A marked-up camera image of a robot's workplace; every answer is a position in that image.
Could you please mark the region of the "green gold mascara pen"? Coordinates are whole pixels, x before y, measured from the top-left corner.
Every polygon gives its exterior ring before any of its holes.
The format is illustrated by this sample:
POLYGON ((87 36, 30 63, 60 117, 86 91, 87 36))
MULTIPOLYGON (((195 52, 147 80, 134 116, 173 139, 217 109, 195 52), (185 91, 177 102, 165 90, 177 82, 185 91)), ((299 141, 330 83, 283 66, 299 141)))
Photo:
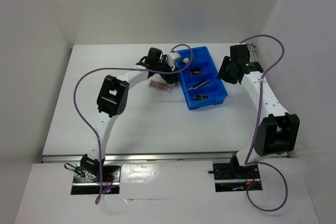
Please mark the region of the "green gold mascara pen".
POLYGON ((192 90, 194 88, 197 88, 199 85, 200 85, 200 83, 199 84, 195 84, 195 85, 191 86, 190 88, 188 88, 188 90, 192 90))

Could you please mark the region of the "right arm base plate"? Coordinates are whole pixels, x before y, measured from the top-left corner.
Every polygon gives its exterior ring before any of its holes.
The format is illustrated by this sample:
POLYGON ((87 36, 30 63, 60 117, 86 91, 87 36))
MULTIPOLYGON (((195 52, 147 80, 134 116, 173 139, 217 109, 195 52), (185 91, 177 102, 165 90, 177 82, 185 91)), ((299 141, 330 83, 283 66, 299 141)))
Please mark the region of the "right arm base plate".
POLYGON ((237 168, 229 163, 213 163, 212 170, 207 173, 213 175, 217 193, 246 191, 248 187, 249 190, 263 188, 257 165, 237 168))

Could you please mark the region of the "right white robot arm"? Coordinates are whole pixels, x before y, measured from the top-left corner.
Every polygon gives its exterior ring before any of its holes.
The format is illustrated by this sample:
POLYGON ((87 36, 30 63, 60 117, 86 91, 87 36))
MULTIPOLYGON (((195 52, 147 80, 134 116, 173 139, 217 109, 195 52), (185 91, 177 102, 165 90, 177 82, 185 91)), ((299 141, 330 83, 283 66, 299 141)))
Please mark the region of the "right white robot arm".
POLYGON ((276 98, 266 79, 266 71, 259 62, 251 61, 246 44, 230 47, 217 77, 224 82, 240 84, 248 92, 257 109, 252 143, 232 156, 229 172, 235 178, 247 172, 247 166, 259 163, 270 155, 294 150, 300 120, 289 113, 276 98))

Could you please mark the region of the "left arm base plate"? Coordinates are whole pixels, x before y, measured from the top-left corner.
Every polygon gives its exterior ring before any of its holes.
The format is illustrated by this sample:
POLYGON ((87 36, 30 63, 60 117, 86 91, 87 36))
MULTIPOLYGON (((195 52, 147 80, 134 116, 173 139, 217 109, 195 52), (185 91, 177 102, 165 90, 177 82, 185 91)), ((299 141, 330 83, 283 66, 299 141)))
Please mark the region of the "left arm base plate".
MULTIPOLYGON (((74 173, 72 180, 72 195, 97 195, 100 189, 100 179, 96 175, 82 169, 79 165, 74 166, 65 163, 64 168, 74 173)), ((105 166, 102 170, 102 193, 107 195, 120 193, 120 165, 105 166)))

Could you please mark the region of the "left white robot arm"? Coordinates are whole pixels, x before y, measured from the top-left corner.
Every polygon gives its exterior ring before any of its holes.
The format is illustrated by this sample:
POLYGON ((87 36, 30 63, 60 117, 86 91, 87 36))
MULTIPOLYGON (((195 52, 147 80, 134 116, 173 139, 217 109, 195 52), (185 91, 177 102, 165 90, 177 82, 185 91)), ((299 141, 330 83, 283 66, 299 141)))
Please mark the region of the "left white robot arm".
POLYGON ((148 55, 143 57, 134 70, 127 71, 116 77, 107 75, 97 97, 98 120, 93 129, 91 143, 81 158, 80 167, 91 181, 99 181, 103 177, 103 167, 107 142, 112 127, 127 105, 128 93, 131 88, 158 73, 168 84, 178 82, 179 68, 174 64, 181 56, 174 51, 162 54, 157 48, 150 48, 148 55))

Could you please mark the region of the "black gold compact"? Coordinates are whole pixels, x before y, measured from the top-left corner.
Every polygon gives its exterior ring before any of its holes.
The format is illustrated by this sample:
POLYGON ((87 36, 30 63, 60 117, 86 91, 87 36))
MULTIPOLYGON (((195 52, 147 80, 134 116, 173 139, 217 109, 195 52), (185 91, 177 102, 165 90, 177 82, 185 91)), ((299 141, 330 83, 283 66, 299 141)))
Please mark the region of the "black gold compact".
POLYGON ((190 70, 191 76, 197 76, 202 74, 202 70, 200 68, 195 68, 190 70))

